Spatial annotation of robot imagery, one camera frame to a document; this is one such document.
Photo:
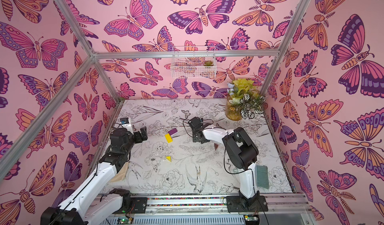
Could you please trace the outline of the purple block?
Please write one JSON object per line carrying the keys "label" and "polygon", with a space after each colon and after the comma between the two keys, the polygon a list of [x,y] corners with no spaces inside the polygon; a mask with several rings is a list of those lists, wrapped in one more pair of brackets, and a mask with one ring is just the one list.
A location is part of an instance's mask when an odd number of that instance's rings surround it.
{"label": "purple block", "polygon": [[177,132],[178,132],[177,128],[173,128],[173,129],[168,131],[168,134],[171,136],[171,135],[173,135],[173,134],[175,134]]}

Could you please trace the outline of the yellow rectangular block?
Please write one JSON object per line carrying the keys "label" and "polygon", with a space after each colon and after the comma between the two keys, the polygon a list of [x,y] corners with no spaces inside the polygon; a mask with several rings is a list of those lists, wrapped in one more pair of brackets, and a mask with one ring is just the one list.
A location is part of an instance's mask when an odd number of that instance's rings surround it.
{"label": "yellow rectangular block", "polygon": [[171,143],[171,142],[173,141],[173,139],[172,139],[172,137],[171,137],[170,134],[166,134],[166,135],[165,135],[165,138],[166,138],[166,140],[167,140],[168,143]]}

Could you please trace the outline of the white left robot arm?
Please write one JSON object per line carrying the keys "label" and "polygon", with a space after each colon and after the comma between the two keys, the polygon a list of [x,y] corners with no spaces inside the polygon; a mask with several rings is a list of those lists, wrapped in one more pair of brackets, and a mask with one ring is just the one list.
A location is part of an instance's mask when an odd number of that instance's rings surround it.
{"label": "white left robot arm", "polygon": [[111,145],[98,161],[97,167],[67,199],[47,208],[42,216],[42,225],[99,225],[115,212],[143,212],[146,205],[136,205],[131,193],[113,189],[94,207],[91,206],[103,187],[128,162],[135,144],[148,139],[147,128],[131,133],[126,127],[117,128],[110,134]]}

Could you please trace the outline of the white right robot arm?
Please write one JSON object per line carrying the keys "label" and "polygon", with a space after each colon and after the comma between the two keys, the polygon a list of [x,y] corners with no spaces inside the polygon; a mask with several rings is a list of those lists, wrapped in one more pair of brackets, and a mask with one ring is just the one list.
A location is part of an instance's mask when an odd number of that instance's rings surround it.
{"label": "white right robot arm", "polygon": [[228,212],[267,212],[266,198],[260,194],[259,187],[269,183],[268,168],[257,165],[259,150],[248,133],[241,127],[227,130],[204,124],[203,119],[193,117],[187,124],[192,130],[195,143],[215,142],[224,145],[225,155],[239,169],[238,172],[226,171],[238,175],[240,188],[237,196],[227,196],[224,202]]}

